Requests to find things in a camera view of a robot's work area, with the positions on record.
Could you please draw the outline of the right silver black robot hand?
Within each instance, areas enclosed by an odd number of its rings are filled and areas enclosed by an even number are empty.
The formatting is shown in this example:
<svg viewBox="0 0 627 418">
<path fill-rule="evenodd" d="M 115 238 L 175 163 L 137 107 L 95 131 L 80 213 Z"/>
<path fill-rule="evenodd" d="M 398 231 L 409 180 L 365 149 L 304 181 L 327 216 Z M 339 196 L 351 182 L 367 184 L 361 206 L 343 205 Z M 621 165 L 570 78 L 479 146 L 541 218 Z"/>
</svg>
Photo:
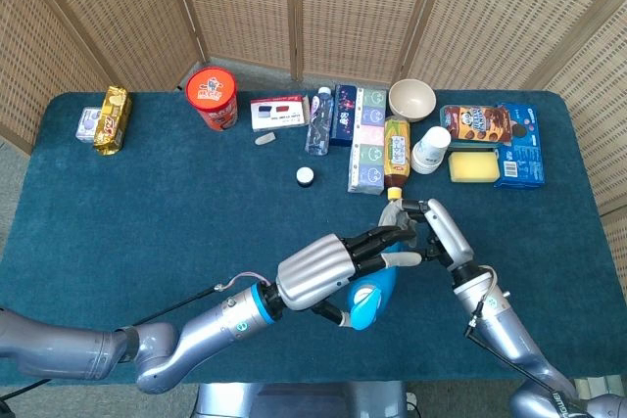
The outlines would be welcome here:
<svg viewBox="0 0 627 418">
<path fill-rule="evenodd" d="M 399 199 L 381 212 L 379 226 L 397 226 L 410 233 L 401 246 L 423 260 L 437 260 L 450 273 L 474 262 L 474 251 L 446 208 L 436 199 Z"/>
</svg>

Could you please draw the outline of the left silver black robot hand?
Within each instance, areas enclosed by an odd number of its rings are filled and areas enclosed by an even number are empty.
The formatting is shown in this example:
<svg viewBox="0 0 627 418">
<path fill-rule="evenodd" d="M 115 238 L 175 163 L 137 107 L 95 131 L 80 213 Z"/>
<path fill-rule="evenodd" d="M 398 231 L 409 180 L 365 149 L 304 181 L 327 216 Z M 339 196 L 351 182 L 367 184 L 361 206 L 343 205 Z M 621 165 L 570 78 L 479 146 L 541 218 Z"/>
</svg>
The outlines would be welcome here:
<svg viewBox="0 0 627 418">
<path fill-rule="evenodd" d="M 340 327 L 364 330 L 394 289 L 394 281 L 382 281 L 376 274 L 422 262 L 419 253 L 399 247 L 409 236 L 394 225 L 351 238 L 326 235 L 279 263 L 277 294 L 291 310 L 309 309 Z"/>
</svg>

